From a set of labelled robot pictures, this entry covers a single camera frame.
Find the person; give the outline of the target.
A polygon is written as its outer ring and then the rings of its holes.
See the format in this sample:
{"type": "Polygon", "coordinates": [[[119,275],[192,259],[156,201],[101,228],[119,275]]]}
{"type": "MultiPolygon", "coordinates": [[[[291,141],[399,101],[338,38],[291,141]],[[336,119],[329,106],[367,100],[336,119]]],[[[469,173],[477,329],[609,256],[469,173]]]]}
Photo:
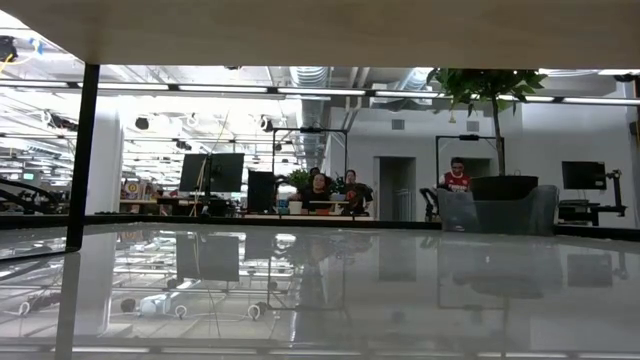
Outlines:
{"type": "Polygon", "coordinates": [[[301,192],[302,209],[306,212],[324,211],[331,208],[330,195],[326,186],[326,176],[318,173],[313,176],[311,185],[301,192]]]}
{"type": "Polygon", "coordinates": [[[471,178],[464,172],[462,158],[454,157],[451,159],[450,170],[440,177],[437,187],[451,192],[468,192],[470,190],[471,178]]]}
{"type": "Polygon", "coordinates": [[[348,211],[354,215],[369,215],[368,209],[373,201],[373,189],[357,181],[357,174],[349,169],[345,178],[345,199],[349,202],[348,211]]]}

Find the small green potted plant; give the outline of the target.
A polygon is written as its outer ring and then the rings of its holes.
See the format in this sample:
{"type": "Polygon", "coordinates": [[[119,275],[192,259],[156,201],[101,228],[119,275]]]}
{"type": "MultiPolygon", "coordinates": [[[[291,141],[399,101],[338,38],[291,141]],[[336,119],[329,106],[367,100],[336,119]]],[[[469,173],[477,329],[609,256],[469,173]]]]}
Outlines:
{"type": "Polygon", "coordinates": [[[288,198],[289,213],[301,215],[303,210],[302,194],[310,183],[310,174],[305,170],[296,169],[289,174],[288,183],[296,189],[296,192],[288,198]]]}

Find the black computer monitor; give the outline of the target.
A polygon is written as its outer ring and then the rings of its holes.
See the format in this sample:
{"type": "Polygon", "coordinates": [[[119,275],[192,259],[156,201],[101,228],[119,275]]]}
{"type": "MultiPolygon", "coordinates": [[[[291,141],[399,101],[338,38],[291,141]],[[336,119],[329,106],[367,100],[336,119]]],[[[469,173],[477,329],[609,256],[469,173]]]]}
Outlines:
{"type": "Polygon", "coordinates": [[[268,213],[275,198],[274,174],[272,172],[249,171],[247,185],[247,211],[249,213],[268,213]]]}

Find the black double monitor back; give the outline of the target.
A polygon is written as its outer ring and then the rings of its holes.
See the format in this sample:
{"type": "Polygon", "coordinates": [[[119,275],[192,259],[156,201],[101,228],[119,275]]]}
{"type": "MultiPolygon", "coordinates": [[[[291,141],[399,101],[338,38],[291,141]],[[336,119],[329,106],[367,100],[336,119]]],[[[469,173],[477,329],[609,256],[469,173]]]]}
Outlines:
{"type": "Polygon", "coordinates": [[[243,153],[186,154],[183,158],[181,192],[240,192],[243,153]]]}

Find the long ceiling light strip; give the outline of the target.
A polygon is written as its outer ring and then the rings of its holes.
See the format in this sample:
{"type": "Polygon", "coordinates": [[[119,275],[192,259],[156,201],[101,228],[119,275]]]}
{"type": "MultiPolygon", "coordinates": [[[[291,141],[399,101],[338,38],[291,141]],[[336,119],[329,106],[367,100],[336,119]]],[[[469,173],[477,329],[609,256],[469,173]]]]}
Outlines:
{"type": "MultiPolygon", "coordinates": [[[[340,88],[301,88],[274,86],[233,86],[233,85],[185,85],[156,83],[101,83],[97,85],[99,93],[159,95],[159,94],[202,94],[207,96],[307,96],[307,97],[365,97],[382,99],[410,100],[444,100],[450,99],[435,91],[375,90],[375,89],[340,89],[340,88]]],[[[640,107],[638,98],[611,97],[572,97],[526,95],[528,103],[562,104],[562,105],[594,105],[640,107]]]]}

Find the white glossy table board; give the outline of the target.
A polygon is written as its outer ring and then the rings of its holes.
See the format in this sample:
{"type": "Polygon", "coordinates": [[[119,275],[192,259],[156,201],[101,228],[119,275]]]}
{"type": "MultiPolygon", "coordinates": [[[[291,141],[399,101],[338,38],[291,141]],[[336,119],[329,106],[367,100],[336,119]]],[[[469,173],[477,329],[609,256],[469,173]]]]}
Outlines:
{"type": "Polygon", "coordinates": [[[0,231],[0,360],[640,360],[640,244],[426,230],[0,231]]]}

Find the grey plastic bin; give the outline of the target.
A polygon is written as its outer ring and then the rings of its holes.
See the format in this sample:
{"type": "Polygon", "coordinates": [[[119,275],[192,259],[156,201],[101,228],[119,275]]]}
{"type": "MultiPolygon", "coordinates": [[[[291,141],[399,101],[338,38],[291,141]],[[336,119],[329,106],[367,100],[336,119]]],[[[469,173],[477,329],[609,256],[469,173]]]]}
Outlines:
{"type": "Polygon", "coordinates": [[[506,235],[551,236],[558,196],[553,185],[538,186],[518,200],[474,200],[470,192],[437,191],[444,231],[506,235]]]}

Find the black round plant pot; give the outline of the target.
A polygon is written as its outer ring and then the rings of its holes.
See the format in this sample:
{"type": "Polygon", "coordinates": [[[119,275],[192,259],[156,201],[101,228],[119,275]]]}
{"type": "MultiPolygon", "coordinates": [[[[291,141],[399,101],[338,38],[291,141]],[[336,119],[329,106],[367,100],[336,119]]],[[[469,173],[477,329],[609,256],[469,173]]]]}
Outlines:
{"type": "Polygon", "coordinates": [[[511,201],[524,199],[538,186],[537,176],[501,175],[475,178],[471,193],[476,201],[511,201]]]}

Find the green leafy artificial plant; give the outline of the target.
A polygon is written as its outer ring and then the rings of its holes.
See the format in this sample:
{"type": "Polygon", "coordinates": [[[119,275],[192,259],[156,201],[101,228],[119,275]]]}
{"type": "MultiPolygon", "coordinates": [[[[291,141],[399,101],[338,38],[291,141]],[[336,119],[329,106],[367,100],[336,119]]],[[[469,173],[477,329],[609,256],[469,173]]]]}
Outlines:
{"type": "Polygon", "coordinates": [[[451,98],[451,108],[464,104],[468,116],[475,110],[477,103],[491,105],[498,174],[504,176],[506,161],[499,113],[508,105],[501,96],[511,96],[516,101],[527,102],[528,95],[544,88],[542,82],[546,78],[547,75],[538,70],[433,68],[426,76],[426,83],[433,80],[439,83],[439,93],[451,98]]]}

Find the black monitor on desk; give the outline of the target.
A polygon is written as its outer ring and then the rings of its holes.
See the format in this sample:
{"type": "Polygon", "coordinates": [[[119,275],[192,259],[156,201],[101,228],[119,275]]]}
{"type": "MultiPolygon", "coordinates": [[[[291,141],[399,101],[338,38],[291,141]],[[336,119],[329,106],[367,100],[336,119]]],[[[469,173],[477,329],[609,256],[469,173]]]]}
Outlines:
{"type": "Polygon", "coordinates": [[[603,162],[563,161],[563,186],[567,190],[605,190],[606,168],[603,162]]]}

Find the black overhead mounted device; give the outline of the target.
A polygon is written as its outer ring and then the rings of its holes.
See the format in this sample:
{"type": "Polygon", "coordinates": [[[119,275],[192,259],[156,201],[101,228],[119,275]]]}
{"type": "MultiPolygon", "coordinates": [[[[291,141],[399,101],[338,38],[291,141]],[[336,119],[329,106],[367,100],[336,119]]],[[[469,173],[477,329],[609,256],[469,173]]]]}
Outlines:
{"type": "Polygon", "coordinates": [[[0,63],[14,62],[18,58],[13,36],[0,35],[0,63]]]}

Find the black metal rig frame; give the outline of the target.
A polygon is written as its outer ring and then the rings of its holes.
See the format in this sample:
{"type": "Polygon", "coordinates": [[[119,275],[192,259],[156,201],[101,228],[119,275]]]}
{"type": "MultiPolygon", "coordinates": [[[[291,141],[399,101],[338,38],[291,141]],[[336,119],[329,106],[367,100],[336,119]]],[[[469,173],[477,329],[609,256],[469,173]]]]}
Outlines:
{"type": "Polygon", "coordinates": [[[435,170],[442,175],[450,170],[451,160],[463,161],[464,172],[472,178],[499,174],[495,138],[476,134],[437,135],[435,137],[435,170]]]}
{"type": "Polygon", "coordinates": [[[272,160],[271,170],[275,172],[275,156],[284,145],[293,147],[296,162],[304,169],[312,167],[324,169],[329,174],[344,174],[348,169],[348,131],[346,129],[322,128],[313,126],[274,127],[271,130],[272,160]],[[331,151],[328,148],[333,140],[343,149],[343,170],[334,170],[331,165],[331,151]]]}

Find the silver ventilation duct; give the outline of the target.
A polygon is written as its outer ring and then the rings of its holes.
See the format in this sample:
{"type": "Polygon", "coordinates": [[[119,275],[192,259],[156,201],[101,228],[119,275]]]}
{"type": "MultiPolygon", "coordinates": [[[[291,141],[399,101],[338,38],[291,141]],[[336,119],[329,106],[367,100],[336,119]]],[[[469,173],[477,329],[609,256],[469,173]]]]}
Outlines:
{"type": "MultiPolygon", "coordinates": [[[[292,85],[304,89],[326,88],[329,84],[330,68],[323,66],[291,66],[292,85]]],[[[300,107],[296,111],[298,128],[324,128],[325,103],[329,97],[299,95],[300,107]]],[[[297,132],[297,149],[301,152],[306,168],[319,167],[324,159],[325,134],[323,132],[297,132]]]]}

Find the black metal table frame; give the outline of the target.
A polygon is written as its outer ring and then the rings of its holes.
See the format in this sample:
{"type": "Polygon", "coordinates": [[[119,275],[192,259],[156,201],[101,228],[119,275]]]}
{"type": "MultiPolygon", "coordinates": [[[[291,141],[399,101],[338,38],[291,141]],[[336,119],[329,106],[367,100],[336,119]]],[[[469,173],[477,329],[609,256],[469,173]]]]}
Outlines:
{"type": "MultiPolygon", "coordinates": [[[[395,230],[441,230],[442,225],[434,222],[389,222],[365,220],[363,217],[349,218],[329,216],[322,220],[318,216],[310,218],[285,216],[258,216],[257,218],[228,217],[187,217],[156,216],[140,214],[100,214],[86,215],[84,225],[113,225],[133,223],[155,224],[204,224],[204,225],[247,225],[247,226],[291,226],[291,227],[327,227],[327,228],[371,228],[395,230]]],[[[71,224],[67,215],[9,215],[0,216],[0,230],[27,228],[66,227],[71,224]]],[[[640,229],[584,227],[556,225],[553,233],[561,236],[608,239],[640,243],[640,229]]]]}

